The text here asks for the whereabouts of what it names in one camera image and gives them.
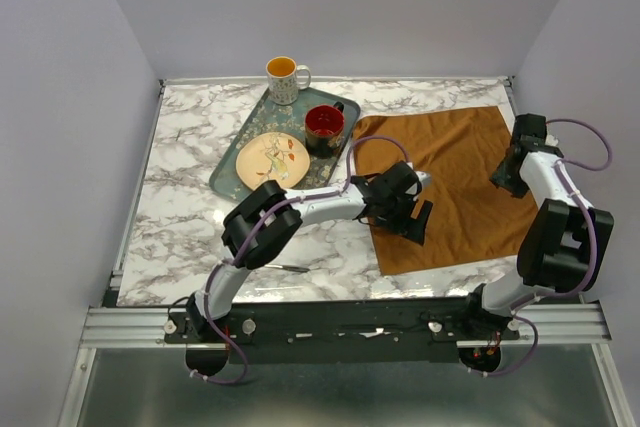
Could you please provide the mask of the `brown cloth napkin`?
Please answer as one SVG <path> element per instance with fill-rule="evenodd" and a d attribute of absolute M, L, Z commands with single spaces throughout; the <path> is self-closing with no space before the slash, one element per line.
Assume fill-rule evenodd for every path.
<path fill-rule="evenodd" d="M 433 204 L 422 245 L 371 231 L 384 275 L 398 275 L 515 255 L 537 206 L 517 199 L 490 177 L 505 156 L 511 133 L 496 106 L 401 116 L 367 116 L 353 130 L 358 174 L 383 172 L 410 159 L 432 177 L 421 194 Z"/>

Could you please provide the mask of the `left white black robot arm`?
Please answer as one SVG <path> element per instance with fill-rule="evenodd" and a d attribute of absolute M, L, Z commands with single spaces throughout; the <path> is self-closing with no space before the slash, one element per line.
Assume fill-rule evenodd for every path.
<path fill-rule="evenodd" d="M 430 174 L 399 161 L 383 173 L 352 176 L 342 188 L 285 190 L 274 180 L 260 185 L 224 219 L 222 243 L 230 256 L 189 297 L 188 331 L 201 342 L 214 340 L 250 272 L 276 259 L 305 226 L 357 221 L 423 245 L 432 203 L 419 197 L 430 184 Z"/>

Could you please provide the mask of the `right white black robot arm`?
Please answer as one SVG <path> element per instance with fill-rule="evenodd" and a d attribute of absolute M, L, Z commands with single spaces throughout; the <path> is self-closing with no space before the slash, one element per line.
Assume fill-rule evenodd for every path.
<path fill-rule="evenodd" d="M 598 277 L 614 217 L 595 208 L 566 170 L 561 151 L 546 133 L 512 134 L 491 181 L 520 198 L 530 192 L 538 212 L 516 256 L 516 269 L 467 296 L 460 326 L 480 339 L 503 331 L 523 307 L 544 298 L 574 297 Z"/>

